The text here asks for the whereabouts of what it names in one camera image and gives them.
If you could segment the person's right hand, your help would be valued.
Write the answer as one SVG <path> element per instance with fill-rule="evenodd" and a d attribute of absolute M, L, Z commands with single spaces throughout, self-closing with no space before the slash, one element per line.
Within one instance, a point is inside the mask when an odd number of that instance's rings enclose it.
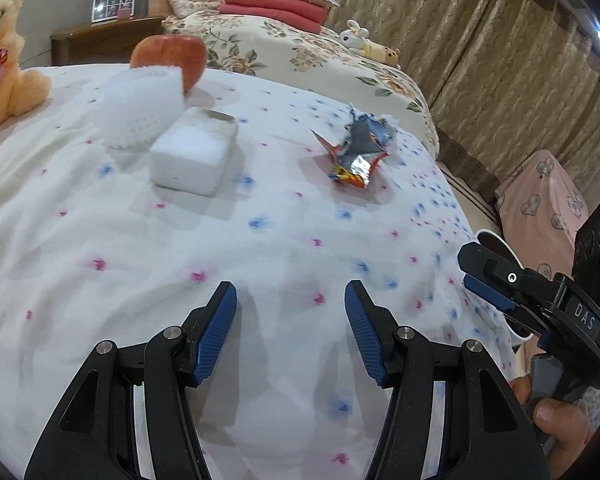
<path fill-rule="evenodd" d="M 582 400 L 569 404 L 545 398 L 535 407 L 532 419 L 544 434 L 555 439 L 547 461 L 552 478 L 559 479 L 593 437 L 586 405 Z"/>

